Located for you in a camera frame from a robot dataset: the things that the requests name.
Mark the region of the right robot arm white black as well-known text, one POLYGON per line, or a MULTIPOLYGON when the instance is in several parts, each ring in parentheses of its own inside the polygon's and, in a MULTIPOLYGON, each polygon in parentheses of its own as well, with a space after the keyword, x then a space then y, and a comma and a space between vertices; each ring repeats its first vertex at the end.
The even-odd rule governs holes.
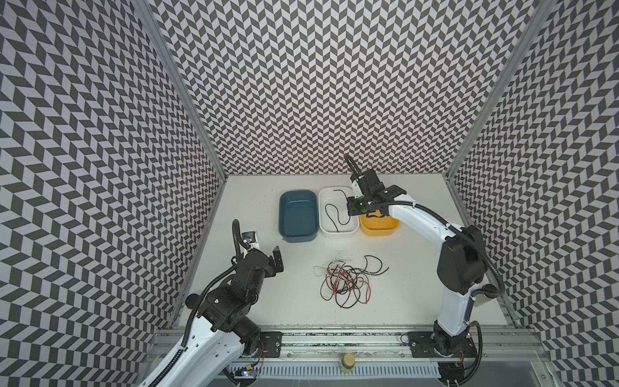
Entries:
POLYGON ((437 275, 444 291, 430 338, 437 355, 453 356, 470 331, 470 317, 477 296, 499 298, 506 291, 486 253, 480 230, 446 220, 414 201, 398 185, 385 186, 374 170, 362 171, 356 162, 348 163, 353 191, 347 198, 350 216, 378 211, 407 225, 438 248, 437 275))

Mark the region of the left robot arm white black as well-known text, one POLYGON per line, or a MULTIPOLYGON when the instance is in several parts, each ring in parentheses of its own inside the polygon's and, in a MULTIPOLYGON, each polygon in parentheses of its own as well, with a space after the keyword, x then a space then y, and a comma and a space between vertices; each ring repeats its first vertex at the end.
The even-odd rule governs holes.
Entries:
POLYGON ((261 328, 248 318, 266 278, 284 271, 279 248, 259 250, 256 232, 232 222, 235 256, 198 295, 180 340, 140 386, 207 386, 219 374, 235 386, 250 386, 265 357, 261 328))

